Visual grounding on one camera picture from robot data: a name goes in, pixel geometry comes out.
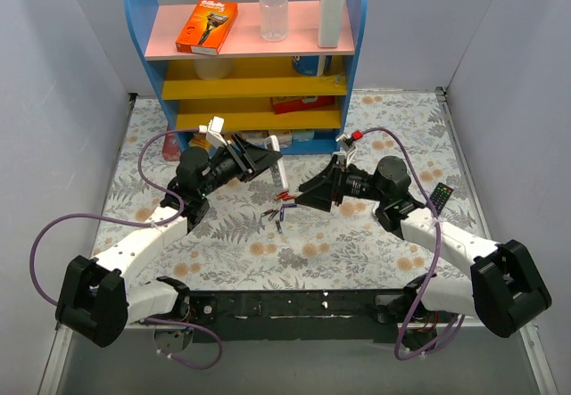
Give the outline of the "white remote control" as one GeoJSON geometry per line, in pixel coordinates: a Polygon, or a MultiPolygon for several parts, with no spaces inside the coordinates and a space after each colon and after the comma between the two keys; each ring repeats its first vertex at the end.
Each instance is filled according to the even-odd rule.
{"type": "MultiPolygon", "coordinates": [[[[279,141],[274,135],[268,136],[264,140],[264,146],[268,150],[280,152],[279,141]]],[[[280,192],[287,192],[289,190],[289,184],[286,179],[286,171],[282,157],[280,157],[277,162],[271,166],[270,171],[275,186],[280,188],[280,192]]]]}

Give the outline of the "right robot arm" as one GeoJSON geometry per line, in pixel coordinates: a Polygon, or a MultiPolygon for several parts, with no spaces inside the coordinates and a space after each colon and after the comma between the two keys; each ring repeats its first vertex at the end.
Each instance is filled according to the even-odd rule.
{"type": "Polygon", "coordinates": [[[407,315],[420,322],[434,312],[447,312],[476,317],[507,338],[551,307],[548,288],[522,243],[497,243],[437,222],[428,206],[410,194],[411,179],[398,157],[384,157],[372,174],[346,166],[340,158],[334,154],[321,172],[300,185],[297,204],[330,211],[346,196],[377,202],[375,217],[386,232],[426,249],[438,247],[439,257],[465,275],[463,280],[417,277],[400,296],[379,301],[384,319],[407,315]]]}

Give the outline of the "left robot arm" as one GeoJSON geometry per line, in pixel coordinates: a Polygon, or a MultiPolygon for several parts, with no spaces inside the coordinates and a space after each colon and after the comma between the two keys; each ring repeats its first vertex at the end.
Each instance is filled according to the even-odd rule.
{"type": "Polygon", "coordinates": [[[233,179],[248,182],[266,170],[285,180],[278,140],[263,145],[240,136],[208,154],[191,147],[180,155],[164,199],[139,228],[92,259],[76,257],[66,268],[55,318],[99,347],[111,345],[126,325],[148,317],[172,324],[191,315],[189,288],[168,276],[133,287],[133,281],[169,245],[189,234],[210,208],[208,195],[233,179]]]}

